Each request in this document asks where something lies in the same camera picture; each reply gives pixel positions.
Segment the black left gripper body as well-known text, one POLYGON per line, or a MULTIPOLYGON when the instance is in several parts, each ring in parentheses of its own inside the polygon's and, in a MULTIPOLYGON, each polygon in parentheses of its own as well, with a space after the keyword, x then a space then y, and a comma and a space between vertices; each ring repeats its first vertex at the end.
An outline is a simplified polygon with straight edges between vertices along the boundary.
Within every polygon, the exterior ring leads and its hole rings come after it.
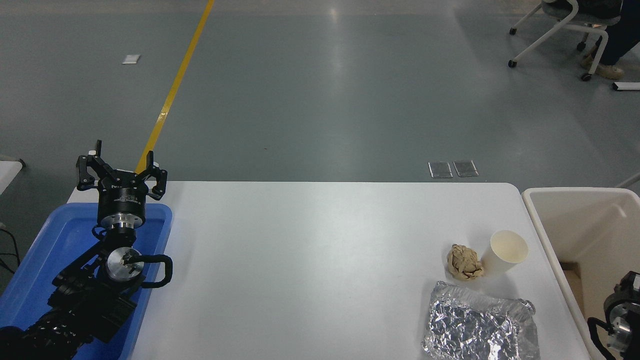
POLYGON ((137 222, 146 221, 146 197, 149 191, 144 180, 135 180, 132 172, 120 173, 116 176, 121 180, 118 184, 110 177, 98 181, 98 211, 99 222, 112 221, 118 214, 131 215, 137 222))

